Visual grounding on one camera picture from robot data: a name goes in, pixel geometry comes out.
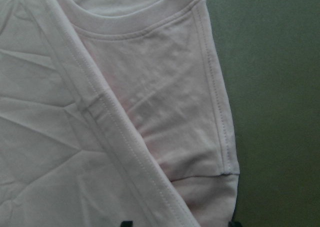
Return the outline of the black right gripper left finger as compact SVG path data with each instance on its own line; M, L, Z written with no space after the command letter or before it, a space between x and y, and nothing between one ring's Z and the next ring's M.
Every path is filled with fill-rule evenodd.
M133 227L132 220L124 220L120 223L120 227Z

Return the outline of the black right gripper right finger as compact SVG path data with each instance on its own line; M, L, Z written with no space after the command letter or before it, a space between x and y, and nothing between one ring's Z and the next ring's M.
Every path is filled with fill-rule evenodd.
M229 221L228 227L242 227L242 224L239 221Z

